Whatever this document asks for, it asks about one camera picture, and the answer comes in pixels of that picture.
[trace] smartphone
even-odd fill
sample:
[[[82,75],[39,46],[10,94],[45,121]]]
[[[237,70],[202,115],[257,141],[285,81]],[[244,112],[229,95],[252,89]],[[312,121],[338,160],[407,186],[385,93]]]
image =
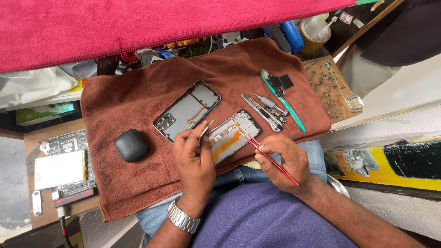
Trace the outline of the smartphone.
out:
[[[209,140],[215,166],[248,144],[239,130],[246,135],[245,130],[254,138],[261,129],[253,117],[242,109],[211,131]]]
[[[173,143],[175,135],[195,127],[221,102],[217,92],[198,80],[153,121],[153,126]]]

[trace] silver metal watch band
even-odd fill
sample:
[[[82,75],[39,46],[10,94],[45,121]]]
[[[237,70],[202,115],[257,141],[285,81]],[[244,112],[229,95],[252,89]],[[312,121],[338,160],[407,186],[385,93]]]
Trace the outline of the silver metal watch band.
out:
[[[180,210],[176,205],[179,198],[180,196],[176,197],[170,204],[167,209],[167,215],[177,227],[186,232],[195,233],[201,219],[190,217]]]

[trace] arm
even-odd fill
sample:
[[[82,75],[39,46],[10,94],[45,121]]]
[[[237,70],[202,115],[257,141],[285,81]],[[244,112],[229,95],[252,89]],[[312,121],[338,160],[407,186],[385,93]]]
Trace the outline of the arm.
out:
[[[281,190],[301,199],[358,247],[423,247],[407,234],[339,194],[318,177],[311,175],[306,151],[283,135],[269,136],[261,142],[261,152],[282,157],[283,168],[298,182],[295,186],[284,174],[256,151],[262,171]]]
[[[208,135],[201,139],[201,156],[196,156],[196,146],[208,122],[204,121],[195,129],[185,130],[175,137],[173,155],[182,183],[182,196],[176,203],[184,213],[200,218],[208,203],[216,179],[213,153]],[[177,227],[167,218],[153,235],[146,248],[187,247],[192,234]]]

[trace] purple shirt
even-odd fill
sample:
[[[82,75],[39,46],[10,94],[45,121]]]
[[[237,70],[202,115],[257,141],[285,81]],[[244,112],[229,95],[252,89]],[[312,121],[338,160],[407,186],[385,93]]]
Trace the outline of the purple shirt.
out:
[[[354,247],[344,234],[272,182],[243,184],[208,204],[192,247]]]

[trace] blue jeans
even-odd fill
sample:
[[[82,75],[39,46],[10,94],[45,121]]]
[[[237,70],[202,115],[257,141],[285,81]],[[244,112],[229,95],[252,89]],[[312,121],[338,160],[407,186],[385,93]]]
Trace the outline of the blue jeans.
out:
[[[311,141],[300,142],[298,145],[308,153],[308,162],[311,173],[326,182],[325,159],[323,157],[323,150],[321,149],[319,139],[317,138]],[[272,156],[280,163],[279,154],[272,154]],[[240,165],[235,169],[216,177],[210,199],[216,198],[241,184],[261,183],[266,181],[269,181],[269,178],[262,172],[262,170]],[[147,234],[151,237],[155,234],[167,218],[168,206],[174,198],[180,195],[182,195],[182,192],[172,195],[167,199],[135,213],[142,229]]]

